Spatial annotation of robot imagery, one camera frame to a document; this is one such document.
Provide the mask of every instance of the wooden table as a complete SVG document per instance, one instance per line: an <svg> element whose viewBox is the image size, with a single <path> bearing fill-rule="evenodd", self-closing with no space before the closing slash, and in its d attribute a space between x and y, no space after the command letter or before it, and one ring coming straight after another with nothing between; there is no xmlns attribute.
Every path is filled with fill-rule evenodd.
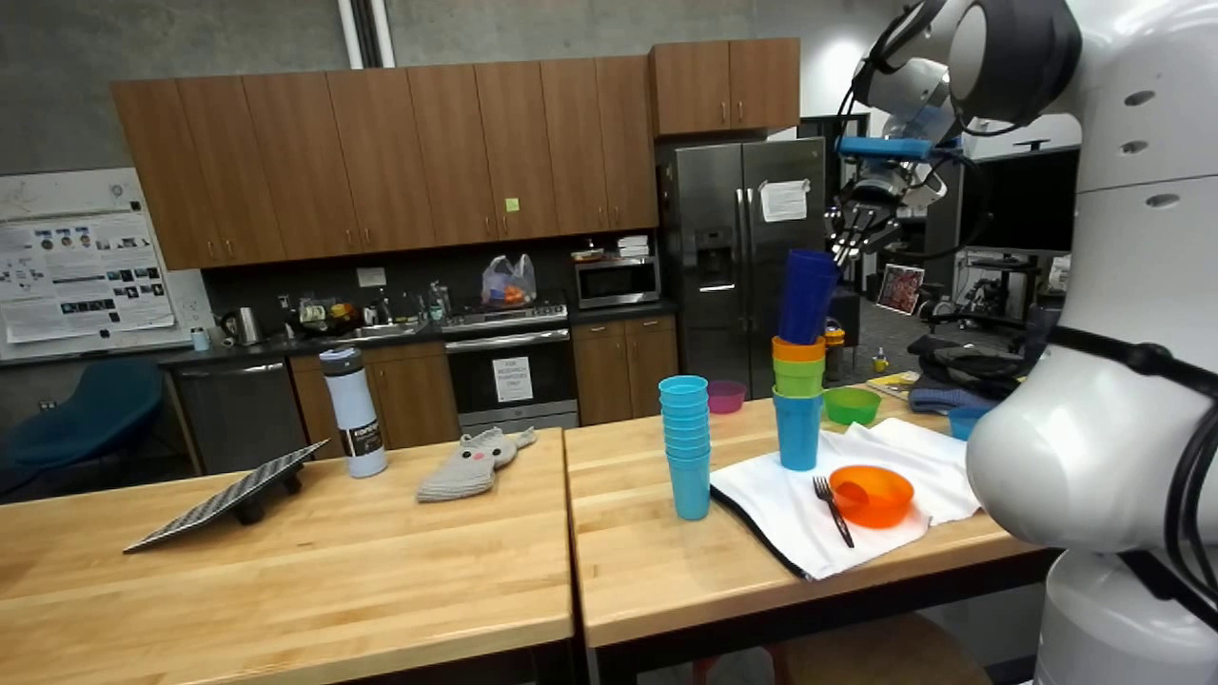
<svg viewBox="0 0 1218 685"><path fill-rule="evenodd" d="M260 524L127 543L235 477L0 506L4 680L352 680L571 647L565 432L491 495L414 501L453 445L376 479L307 462Z"/></svg>
<svg viewBox="0 0 1218 685"><path fill-rule="evenodd" d="M774 448L774 398L712 416L712 467ZM978 514L839 577L797 577L725 501L705 521L673 519L659 418L566 429L566 479L581 640L600 675L624 680L698 654L1039 581L1049 563L1049 550Z"/></svg>

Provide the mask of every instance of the black refrigerator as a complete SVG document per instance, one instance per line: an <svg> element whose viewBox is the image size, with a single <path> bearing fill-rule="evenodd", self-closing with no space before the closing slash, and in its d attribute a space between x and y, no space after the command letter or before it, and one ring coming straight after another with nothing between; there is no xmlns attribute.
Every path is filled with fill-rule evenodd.
<svg viewBox="0 0 1218 685"><path fill-rule="evenodd" d="M827 247L827 139L733 139L659 153L683 370L774 391L787 247Z"/></svg>

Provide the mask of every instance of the water bottle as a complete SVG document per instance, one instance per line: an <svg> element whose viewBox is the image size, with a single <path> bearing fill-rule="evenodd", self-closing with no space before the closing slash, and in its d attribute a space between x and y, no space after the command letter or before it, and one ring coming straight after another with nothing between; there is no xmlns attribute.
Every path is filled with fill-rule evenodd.
<svg viewBox="0 0 1218 685"><path fill-rule="evenodd" d="M353 345L325 349L319 366L327 373L344 451L345 451L345 470L353 479L369 479L383 470L387 458L381 445L381 421L369 396L360 355Z"/></svg>

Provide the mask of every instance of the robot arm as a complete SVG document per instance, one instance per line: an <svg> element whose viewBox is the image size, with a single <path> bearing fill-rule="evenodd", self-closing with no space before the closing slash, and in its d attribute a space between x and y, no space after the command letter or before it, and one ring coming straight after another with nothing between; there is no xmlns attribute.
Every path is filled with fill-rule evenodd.
<svg viewBox="0 0 1218 685"><path fill-rule="evenodd" d="M1065 0L921 0L870 44L850 103L887 117L883 139L840 139L856 177L829 208L839 264L897 236L897 208L944 198L936 153L972 117L1029 127L1068 82L1081 32Z"/></svg>

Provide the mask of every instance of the gray wall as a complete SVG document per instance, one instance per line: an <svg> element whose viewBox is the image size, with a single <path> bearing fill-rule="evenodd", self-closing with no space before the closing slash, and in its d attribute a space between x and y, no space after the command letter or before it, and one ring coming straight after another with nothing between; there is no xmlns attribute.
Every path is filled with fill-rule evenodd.
<svg viewBox="0 0 1218 685"><path fill-rule="evenodd" d="M835 109L897 0L387 0L398 65L803 39L803 115ZM128 163L110 80L345 67L335 0L0 0L0 176Z"/></svg>

